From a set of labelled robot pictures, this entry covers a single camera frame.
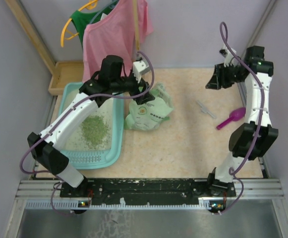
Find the green cat litter bag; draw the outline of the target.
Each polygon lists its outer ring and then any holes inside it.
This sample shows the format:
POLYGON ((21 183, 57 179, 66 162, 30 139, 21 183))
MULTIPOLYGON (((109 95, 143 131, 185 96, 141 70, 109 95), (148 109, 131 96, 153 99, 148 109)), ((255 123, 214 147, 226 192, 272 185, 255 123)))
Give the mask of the green cat litter bag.
POLYGON ((130 130, 150 131, 168 120, 174 110, 172 98, 164 84, 158 82, 150 91, 154 100, 138 105, 134 100, 129 103, 129 113, 124 120, 124 128, 130 130))

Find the grey plastic bag clip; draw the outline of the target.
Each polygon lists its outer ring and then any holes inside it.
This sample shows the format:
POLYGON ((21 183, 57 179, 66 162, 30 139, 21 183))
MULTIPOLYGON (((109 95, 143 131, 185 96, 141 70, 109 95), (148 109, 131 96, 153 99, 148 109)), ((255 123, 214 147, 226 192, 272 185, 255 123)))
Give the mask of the grey plastic bag clip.
POLYGON ((199 100, 196 101, 197 104, 200 106, 201 112, 204 114, 208 114, 211 118, 216 119, 217 117, 199 100))

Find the magenta litter scoop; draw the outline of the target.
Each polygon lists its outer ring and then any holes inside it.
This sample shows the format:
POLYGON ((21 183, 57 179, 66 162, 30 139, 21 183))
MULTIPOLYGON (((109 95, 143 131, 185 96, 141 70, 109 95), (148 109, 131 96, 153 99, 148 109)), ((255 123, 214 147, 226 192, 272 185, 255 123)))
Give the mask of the magenta litter scoop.
POLYGON ((225 121, 223 121, 218 126, 216 126, 216 129, 217 130, 221 130, 222 128, 224 128, 229 123, 231 123, 233 121, 241 120, 245 116, 245 113, 246 113, 246 108, 245 107, 233 110, 230 113, 229 117, 225 121))

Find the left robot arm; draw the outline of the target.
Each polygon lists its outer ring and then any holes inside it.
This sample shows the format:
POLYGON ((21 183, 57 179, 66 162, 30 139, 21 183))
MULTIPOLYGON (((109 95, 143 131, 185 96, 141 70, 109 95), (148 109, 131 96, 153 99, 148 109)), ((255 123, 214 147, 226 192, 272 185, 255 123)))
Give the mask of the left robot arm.
POLYGON ((71 104, 60 116, 39 134, 32 132, 27 137, 30 148, 25 154, 32 155, 47 172, 71 186, 70 190, 76 196, 84 196, 88 184, 86 177, 61 152, 68 137, 109 98, 134 99, 140 105, 153 99, 149 94, 153 83, 145 81, 143 75, 153 73, 154 69, 143 52, 137 52, 137 59, 129 75, 122 75, 123 71, 124 62, 121 57, 106 56, 100 70, 82 84, 71 104))

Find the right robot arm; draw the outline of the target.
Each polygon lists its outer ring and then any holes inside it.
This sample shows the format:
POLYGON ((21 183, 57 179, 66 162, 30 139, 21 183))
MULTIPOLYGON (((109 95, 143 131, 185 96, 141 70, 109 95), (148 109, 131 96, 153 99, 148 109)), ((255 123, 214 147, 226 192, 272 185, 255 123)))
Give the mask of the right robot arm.
POLYGON ((212 196, 235 196, 234 176, 248 162, 263 157, 279 131, 273 128, 269 112, 269 91, 274 64, 264 59, 264 47, 247 48, 244 59, 234 49, 223 46, 224 62, 215 65, 207 89, 229 88, 243 82, 246 87, 244 123, 230 136, 229 153, 221 165, 208 175, 206 189, 212 196))

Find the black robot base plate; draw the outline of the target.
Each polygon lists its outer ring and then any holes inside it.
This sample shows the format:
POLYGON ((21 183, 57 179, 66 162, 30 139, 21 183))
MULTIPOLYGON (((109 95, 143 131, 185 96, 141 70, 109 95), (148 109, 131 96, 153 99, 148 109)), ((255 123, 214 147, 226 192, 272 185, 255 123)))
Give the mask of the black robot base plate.
POLYGON ((233 183, 196 178, 89 178, 77 188, 64 183, 61 198, 86 198, 93 205, 197 205, 200 197, 235 197, 233 183))

